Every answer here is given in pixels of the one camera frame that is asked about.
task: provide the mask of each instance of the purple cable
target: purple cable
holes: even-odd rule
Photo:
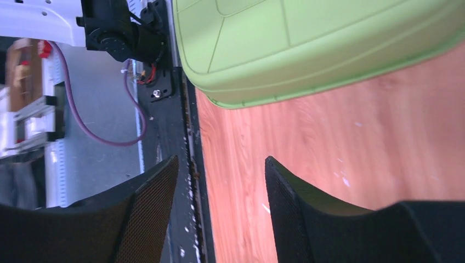
[[[63,55],[63,52],[61,49],[58,47],[58,45],[55,42],[49,41],[49,43],[52,45],[53,50],[55,50],[60,58],[61,65],[63,67],[63,73],[65,75],[65,89],[66,89],[66,97],[68,98],[68,103],[70,105],[71,113],[74,116],[74,119],[76,120],[77,124],[79,127],[82,129],[82,131],[92,139],[101,142],[102,144],[110,145],[110,146],[116,146],[116,147],[126,147],[126,146],[131,146],[133,144],[136,144],[138,141],[142,140],[142,138],[145,135],[145,132],[147,131],[147,123],[145,120],[145,115],[142,109],[140,108],[139,104],[137,101],[134,99],[134,97],[131,95],[131,92],[129,91],[128,87],[128,69],[129,69],[129,60],[127,60],[124,63],[124,68],[126,69],[123,74],[123,79],[124,79],[124,87],[126,89],[126,93],[130,97],[132,103],[135,105],[135,108],[139,112],[140,118],[142,119],[142,132],[140,133],[140,136],[137,137],[135,140],[132,141],[125,141],[125,142],[115,142],[115,141],[108,141],[105,139],[102,139],[92,133],[87,126],[84,124],[84,122],[81,119],[81,116],[79,116],[79,113],[77,112],[76,109],[76,104],[74,103],[74,98],[72,96],[72,91],[71,91],[71,81],[70,81],[70,73],[68,71],[68,64],[66,63],[65,56]]]

